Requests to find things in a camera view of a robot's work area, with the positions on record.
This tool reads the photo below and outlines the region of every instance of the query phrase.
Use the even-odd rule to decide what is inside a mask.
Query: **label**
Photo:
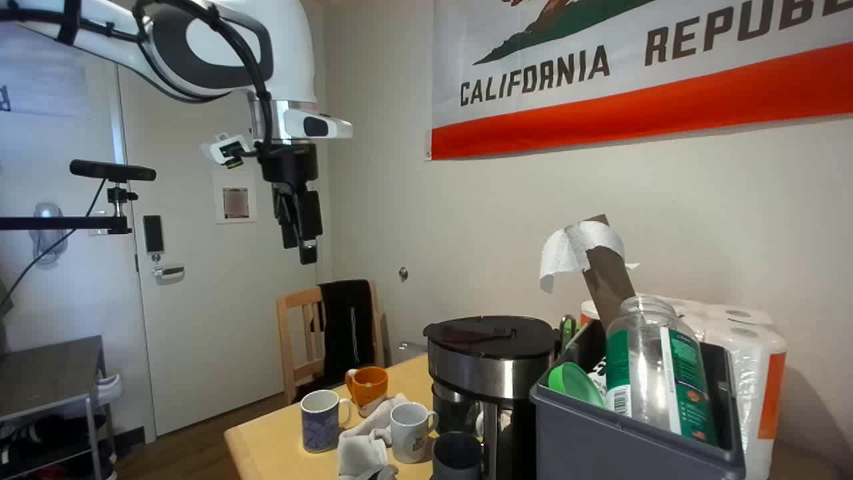
[[[608,337],[608,409],[634,415],[628,330],[615,330]]]
[[[670,347],[666,358],[672,361],[672,382],[675,382],[672,405],[676,405],[676,411],[672,413],[676,413],[679,435],[716,445],[716,435],[711,423],[711,401],[707,395],[698,345],[690,337],[679,330],[666,330],[666,329],[662,333],[662,341]]]
[[[662,422],[658,427],[716,445],[698,345],[679,330],[662,329],[658,347],[662,369],[639,373],[631,363],[631,358],[639,358],[639,353],[631,355],[628,330],[615,330],[608,337],[608,409],[634,415],[643,411],[643,405],[631,405],[631,378],[658,377],[664,385],[662,395],[670,405],[670,419],[664,419],[666,423]]]

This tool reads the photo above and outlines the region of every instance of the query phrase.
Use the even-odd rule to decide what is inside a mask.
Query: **chair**
[[[383,366],[383,314],[368,279],[320,283],[276,298],[284,401],[332,386],[355,366]]]

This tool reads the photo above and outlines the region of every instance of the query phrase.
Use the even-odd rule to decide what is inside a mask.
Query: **bottle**
[[[694,330],[654,295],[631,295],[608,329],[608,409],[716,445]]]

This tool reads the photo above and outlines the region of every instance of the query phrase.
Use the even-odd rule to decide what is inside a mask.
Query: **orange mug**
[[[380,366],[363,366],[346,371],[346,393],[360,415],[371,415],[374,409],[390,393],[390,373]]]

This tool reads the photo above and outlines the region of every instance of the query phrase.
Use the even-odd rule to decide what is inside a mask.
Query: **red stripe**
[[[432,131],[432,159],[853,113],[853,43],[634,93]]]

